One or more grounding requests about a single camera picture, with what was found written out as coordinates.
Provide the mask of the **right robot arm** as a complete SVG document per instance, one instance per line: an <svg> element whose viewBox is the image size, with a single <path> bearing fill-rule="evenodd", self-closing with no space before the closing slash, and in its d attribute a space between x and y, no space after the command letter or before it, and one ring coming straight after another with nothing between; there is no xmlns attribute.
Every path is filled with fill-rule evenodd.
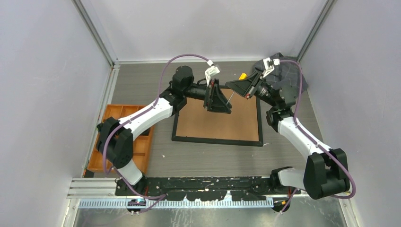
<svg viewBox="0 0 401 227"><path fill-rule="evenodd" d="M296 117L292 107L302 90L298 84L284 82L276 86L261 73L254 72L248 78L232 80L225 85L244 98L255 96L269 104L271 109L266 112L268 125L286 138L306 160L304 170L284 167L272 171L270 189L274 193L282 194L288 187L294 187L306 191L315 200L328 196L343 199L342 193L354 189L346 153L318 140Z"/></svg>

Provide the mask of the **black picture frame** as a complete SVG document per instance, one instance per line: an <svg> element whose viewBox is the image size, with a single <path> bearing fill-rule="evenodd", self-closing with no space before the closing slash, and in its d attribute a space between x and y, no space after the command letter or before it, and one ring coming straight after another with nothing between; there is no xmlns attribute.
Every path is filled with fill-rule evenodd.
<svg viewBox="0 0 401 227"><path fill-rule="evenodd" d="M208 112L203 101L188 99L175 116L172 141L262 147L263 131L260 100L246 99L222 87L230 98L231 113Z"/></svg>

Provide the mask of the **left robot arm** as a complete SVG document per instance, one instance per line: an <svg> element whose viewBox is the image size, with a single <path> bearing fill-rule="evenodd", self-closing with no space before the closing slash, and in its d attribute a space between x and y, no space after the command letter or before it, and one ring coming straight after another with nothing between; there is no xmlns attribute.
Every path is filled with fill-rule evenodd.
<svg viewBox="0 0 401 227"><path fill-rule="evenodd" d="M221 91L219 80L214 78L218 73L219 66L211 65L205 71L206 83L195 83L191 67L180 66L169 87L155 101L129 116L120 119L109 117L98 124L96 148L104 152L104 158L127 181L127 190L132 195L139 196L145 190L144 174L133 161L133 142L139 135L179 112L188 98L203 101L203 107L208 112L231 113L232 106Z"/></svg>

